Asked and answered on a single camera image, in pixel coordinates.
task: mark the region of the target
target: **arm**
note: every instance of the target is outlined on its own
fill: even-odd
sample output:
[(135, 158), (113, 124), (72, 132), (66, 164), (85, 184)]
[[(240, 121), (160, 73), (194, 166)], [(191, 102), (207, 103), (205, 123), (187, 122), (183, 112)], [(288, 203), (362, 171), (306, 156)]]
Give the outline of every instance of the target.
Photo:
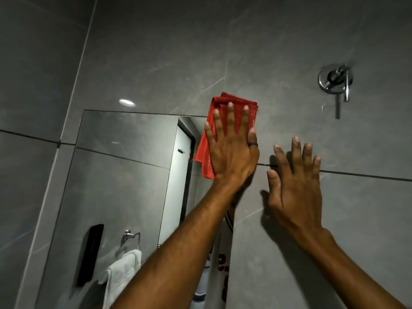
[(207, 255), (226, 211), (259, 159), (254, 128), (248, 132), (249, 110), (244, 109), (237, 134), (233, 104), (228, 107), (227, 134), (215, 112), (217, 140), (208, 123), (215, 180), (202, 201), (166, 242), (146, 261), (113, 304), (113, 309), (187, 309), (206, 263)]
[(312, 258), (338, 295), (351, 309), (405, 309), (398, 300), (359, 268), (321, 225), (322, 194), (320, 157), (312, 161), (312, 145), (303, 153), (297, 137), (292, 140), (293, 172), (284, 152), (274, 148), (279, 174), (267, 172), (269, 205), (279, 223)]

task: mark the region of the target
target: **red cloth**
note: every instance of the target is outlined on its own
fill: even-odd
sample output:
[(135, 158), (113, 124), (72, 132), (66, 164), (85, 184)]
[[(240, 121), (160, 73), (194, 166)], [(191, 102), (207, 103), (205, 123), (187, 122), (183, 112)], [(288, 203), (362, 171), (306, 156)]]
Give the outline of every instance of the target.
[[(226, 122), (227, 122), (227, 104), (232, 102), (234, 104), (234, 115), (235, 115), (235, 132), (239, 130), (241, 117), (243, 114), (243, 107), (245, 105), (249, 106), (249, 128), (252, 128), (255, 124), (256, 113), (258, 112), (258, 104), (256, 102), (248, 101), (243, 98), (238, 98), (236, 96), (222, 93), (220, 96), (215, 96), (210, 103), (209, 113), (207, 115), (207, 121), (212, 127), (213, 134), (216, 138), (215, 130), (215, 120), (213, 111), (215, 108), (220, 110), (220, 117), (222, 119), (222, 124), (224, 128), (224, 133), (226, 134)], [(212, 168), (212, 162), (209, 155), (209, 144), (207, 142), (206, 134), (203, 131), (202, 138), (200, 140), (199, 147), (197, 149), (195, 161), (202, 163), (202, 175), (208, 179), (214, 179), (215, 174)]]

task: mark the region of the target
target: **hand towel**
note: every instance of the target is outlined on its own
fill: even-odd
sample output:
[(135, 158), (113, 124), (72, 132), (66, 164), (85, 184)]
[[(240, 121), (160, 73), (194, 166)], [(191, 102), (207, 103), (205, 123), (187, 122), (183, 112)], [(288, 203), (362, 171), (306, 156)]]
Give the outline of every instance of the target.
[(140, 269), (142, 252), (133, 249), (109, 266), (99, 279), (99, 284), (106, 285), (103, 309), (109, 309), (124, 290), (136, 272)]
[[(215, 108), (220, 110), (220, 117), (222, 119), (222, 124), (224, 128), (224, 133), (226, 134), (226, 121), (227, 121), (227, 104), (232, 102), (234, 105), (235, 114), (235, 131), (239, 130), (241, 117), (243, 114), (243, 107), (245, 105), (249, 106), (249, 128), (255, 125), (256, 114), (258, 112), (258, 104), (243, 98), (238, 98), (234, 95), (227, 93), (222, 93), (220, 96), (215, 96), (212, 99), (209, 107), (209, 113), (207, 115), (207, 121), (210, 124), (213, 134), (216, 137), (215, 120), (213, 111)], [(206, 134), (203, 131), (202, 138), (200, 140), (199, 147), (196, 152), (195, 161), (202, 163), (202, 175), (208, 179), (214, 179), (215, 174), (212, 168), (212, 162), (210, 160), (209, 145), (207, 142)]]

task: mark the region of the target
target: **forearm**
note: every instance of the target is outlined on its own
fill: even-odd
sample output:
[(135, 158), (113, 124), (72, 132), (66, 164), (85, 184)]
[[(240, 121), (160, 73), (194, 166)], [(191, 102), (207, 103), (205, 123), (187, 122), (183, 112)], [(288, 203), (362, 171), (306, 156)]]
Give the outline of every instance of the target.
[(214, 181), (203, 200), (156, 250), (113, 309), (187, 309), (236, 186)]
[(302, 246), (350, 309), (405, 309), (336, 244), (325, 230)]

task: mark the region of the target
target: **oval light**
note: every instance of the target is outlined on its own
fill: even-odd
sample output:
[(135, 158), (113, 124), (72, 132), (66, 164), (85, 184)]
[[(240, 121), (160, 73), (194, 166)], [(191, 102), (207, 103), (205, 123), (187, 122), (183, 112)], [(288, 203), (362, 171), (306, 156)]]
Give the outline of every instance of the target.
[(119, 103), (127, 107), (135, 107), (136, 105), (129, 100), (119, 100)]

